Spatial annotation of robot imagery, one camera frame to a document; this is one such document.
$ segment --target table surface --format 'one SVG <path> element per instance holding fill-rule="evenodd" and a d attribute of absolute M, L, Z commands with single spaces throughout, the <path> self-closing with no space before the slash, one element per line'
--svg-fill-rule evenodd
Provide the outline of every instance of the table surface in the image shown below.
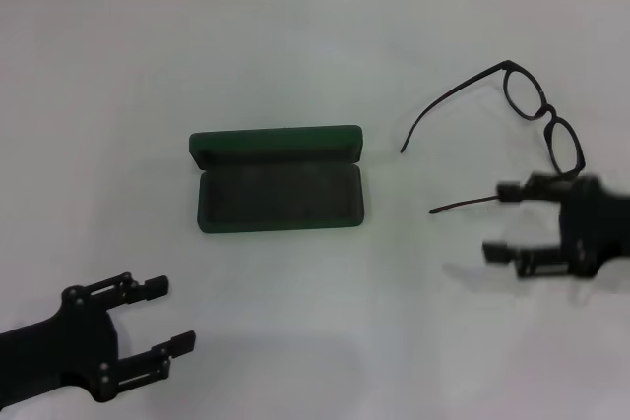
<path fill-rule="evenodd" d="M 619 419 L 630 265 L 519 282 L 484 239 L 557 239 L 557 210 L 429 209 L 550 171 L 541 82 L 588 170 L 630 192 L 630 0 L 0 0 L 0 330 L 129 270 L 168 297 L 112 311 L 123 356 L 187 330 L 169 380 L 97 404 L 65 388 L 11 419 Z M 191 133 L 357 124 L 357 228 L 206 235 Z"/>

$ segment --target eyeglasses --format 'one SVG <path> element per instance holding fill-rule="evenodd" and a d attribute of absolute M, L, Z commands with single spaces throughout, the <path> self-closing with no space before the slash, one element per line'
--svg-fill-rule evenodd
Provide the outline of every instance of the eyeglasses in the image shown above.
<path fill-rule="evenodd" d="M 492 66 L 467 81 L 464 81 L 426 107 L 426 109 L 420 113 L 420 116 L 417 117 L 415 122 L 413 122 L 413 126 L 411 127 L 411 130 L 409 130 L 409 134 L 405 139 L 405 144 L 401 148 L 401 152 L 404 152 L 407 149 L 411 135 L 424 115 L 451 95 L 454 95 L 460 90 L 465 89 L 477 81 L 480 81 L 483 78 L 501 70 L 505 70 L 505 77 L 503 78 L 503 91 L 505 93 L 505 98 L 516 113 L 529 121 L 538 120 L 546 115 L 547 112 L 551 114 L 551 120 L 544 127 L 543 132 L 544 139 L 549 149 L 551 164 L 553 164 L 554 169 L 558 173 L 558 179 L 575 178 L 586 166 L 582 146 L 580 145 L 580 140 L 578 140 L 575 130 L 573 130 L 573 127 L 569 125 L 565 119 L 558 117 L 555 108 L 547 102 L 544 92 L 542 91 L 542 87 L 536 78 L 532 76 L 528 70 L 509 60 L 503 61 L 496 66 Z M 570 137 L 573 142 L 572 144 L 568 140 L 567 133 L 568 137 Z M 570 152 L 570 155 L 567 155 L 565 152 L 566 150 Z M 474 204 L 477 202 L 487 202 L 495 199 L 497 199 L 497 197 L 492 196 L 483 199 L 475 199 L 473 201 L 460 202 L 439 209 L 434 209 L 431 213 L 438 213 L 453 207 Z"/>

